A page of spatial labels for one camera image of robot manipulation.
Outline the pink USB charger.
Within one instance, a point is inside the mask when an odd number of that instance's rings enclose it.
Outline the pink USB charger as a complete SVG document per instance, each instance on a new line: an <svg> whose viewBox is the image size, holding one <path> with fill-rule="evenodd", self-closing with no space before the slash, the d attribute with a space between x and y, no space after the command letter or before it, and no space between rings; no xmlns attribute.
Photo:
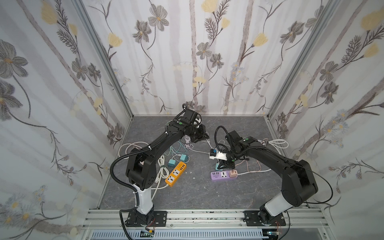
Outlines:
<svg viewBox="0 0 384 240"><path fill-rule="evenodd" d="M231 170L231 171L229 171L229 176L230 176L230 178L237 178L237 177L238 177L238 172L237 172L237 170Z"/></svg>

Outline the purple power strip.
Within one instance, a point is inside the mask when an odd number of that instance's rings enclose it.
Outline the purple power strip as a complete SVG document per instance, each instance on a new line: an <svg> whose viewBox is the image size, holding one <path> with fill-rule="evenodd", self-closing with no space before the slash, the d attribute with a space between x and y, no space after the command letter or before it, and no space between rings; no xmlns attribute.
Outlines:
<svg viewBox="0 0 384 240"><path fill-rule="evenodd" d="M229 171L216 171L211 172L211 180L213 182L235 180L236 178L230 178Z"/></svg>

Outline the orange power strip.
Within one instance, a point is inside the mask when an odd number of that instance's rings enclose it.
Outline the orange power strip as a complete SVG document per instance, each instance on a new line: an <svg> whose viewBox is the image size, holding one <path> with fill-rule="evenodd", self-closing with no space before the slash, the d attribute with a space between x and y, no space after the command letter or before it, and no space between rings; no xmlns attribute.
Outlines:
<svg viewBox="0 0 384 240"><path fill-rule="evenodd" d="M169 187L172 187L180 178L182 173L186 170L187 165L184 162L179 162L177 166L172 170L165 182Z"/></svg>

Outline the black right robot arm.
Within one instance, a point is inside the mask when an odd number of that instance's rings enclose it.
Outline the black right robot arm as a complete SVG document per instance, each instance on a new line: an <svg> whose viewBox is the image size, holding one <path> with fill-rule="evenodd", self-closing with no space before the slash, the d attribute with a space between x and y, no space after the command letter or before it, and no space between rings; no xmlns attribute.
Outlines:
<svg viewBox="0 0 384 240"><path fill-rule="evenodd" d="M224 126L216 128L214 141L219 170L234 170L237 161L250 158L260 161L282 179L280 193L260 207L258 216L264 224L291 208L309 204L308 199L319 190L316 176L325 181L331 190L331 196L320 204L327 203L334 195L331 184L314 172L305 160L287 158L253 137L241 138L236 131L228 132Z"/></svg>

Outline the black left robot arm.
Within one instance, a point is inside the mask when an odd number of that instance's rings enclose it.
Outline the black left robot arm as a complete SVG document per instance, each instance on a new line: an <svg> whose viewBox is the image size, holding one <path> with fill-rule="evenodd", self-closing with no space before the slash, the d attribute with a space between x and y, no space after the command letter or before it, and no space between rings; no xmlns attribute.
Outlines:
<svg viewBox="0 0 384 240"><path fill-rule="evenodd" d="M136 198L136 211L144 216L153 211L151 187L157 176L157 160L174 143L184 136L189 136L193 143L207 140L209 135L202 124L202 116L198 112L188 109L186 104L183 110L165 125L164 132L152 143L141 149L133 149L129 154L118 157L110 167L110 176L118 184L134 191ZM119 180L114 168L123 159L128 159L126 176L128 183Z"/></svg>

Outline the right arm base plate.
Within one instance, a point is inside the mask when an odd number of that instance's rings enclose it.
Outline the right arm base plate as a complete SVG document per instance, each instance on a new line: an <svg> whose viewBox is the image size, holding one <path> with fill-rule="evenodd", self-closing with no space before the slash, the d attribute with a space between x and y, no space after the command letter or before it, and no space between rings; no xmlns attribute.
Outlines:
<svg viewBox="0 0 384 240"><path fill-rule="evenodd" d="M244 211L244 222L248 227L284 227L287 225L282 213L272 217L266 211Z"/></svg>

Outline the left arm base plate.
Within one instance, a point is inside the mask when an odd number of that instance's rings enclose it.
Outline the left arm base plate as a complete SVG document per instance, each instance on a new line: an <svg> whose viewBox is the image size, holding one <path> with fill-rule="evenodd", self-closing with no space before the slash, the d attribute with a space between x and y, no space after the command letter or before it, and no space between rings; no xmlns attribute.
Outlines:
<svg viewBox="0 0 384 240"><path fill-rule="evenodd" d="M125 225L126 227L165 227L167 216L167 211L152 211L144 215L134 210L129 212Z"/></svg>

